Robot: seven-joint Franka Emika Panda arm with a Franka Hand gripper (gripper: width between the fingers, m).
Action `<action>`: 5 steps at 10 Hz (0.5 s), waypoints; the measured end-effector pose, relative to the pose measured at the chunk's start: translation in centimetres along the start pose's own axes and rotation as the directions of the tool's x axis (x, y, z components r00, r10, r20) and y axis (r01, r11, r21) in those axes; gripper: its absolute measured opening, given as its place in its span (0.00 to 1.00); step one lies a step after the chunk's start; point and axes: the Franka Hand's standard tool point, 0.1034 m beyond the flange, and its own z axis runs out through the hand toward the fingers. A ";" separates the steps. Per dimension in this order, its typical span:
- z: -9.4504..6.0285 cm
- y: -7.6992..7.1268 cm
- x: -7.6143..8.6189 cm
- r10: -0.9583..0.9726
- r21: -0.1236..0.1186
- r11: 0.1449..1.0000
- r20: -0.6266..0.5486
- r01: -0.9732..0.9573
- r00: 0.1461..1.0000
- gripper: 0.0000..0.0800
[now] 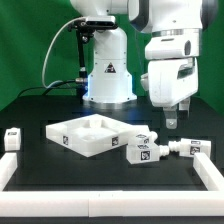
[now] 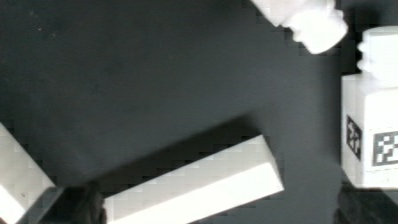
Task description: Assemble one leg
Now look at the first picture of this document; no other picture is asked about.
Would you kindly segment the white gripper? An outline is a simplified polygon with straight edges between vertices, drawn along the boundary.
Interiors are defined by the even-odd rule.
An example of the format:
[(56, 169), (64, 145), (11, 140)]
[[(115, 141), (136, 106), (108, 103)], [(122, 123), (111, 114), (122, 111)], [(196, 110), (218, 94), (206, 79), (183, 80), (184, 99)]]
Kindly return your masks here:
[(163, 109), (168, 129), (177, 128), (177, 107), (181, 117), (189, 116), (190, 96), (198, 91), (198, 64), (196, 58), (154, 60), (148, 72), (140, 79), (149, 92), (154, 107)]

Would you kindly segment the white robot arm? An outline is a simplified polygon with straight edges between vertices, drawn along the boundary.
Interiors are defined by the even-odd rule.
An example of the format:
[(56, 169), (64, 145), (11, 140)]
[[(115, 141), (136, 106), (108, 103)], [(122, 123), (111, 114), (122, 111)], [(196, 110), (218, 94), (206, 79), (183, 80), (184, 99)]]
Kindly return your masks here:
[(95, 33), (94, 68), (83, 100), (102, 107), (132, 101), (132, 76), (125, 65), (127, 37), (115, 25), (126, 14), (140, 33), (149, 34), (145, 47), (148, 71), (141, 84), (152, 105), (165, 113), (166, 126), (177, 127), (177, 112), (187, 111), (198, 91), (198, 63), (203, 30), (214, 21), (218, 0), (70, 0), (84, 17), (82, 27)]

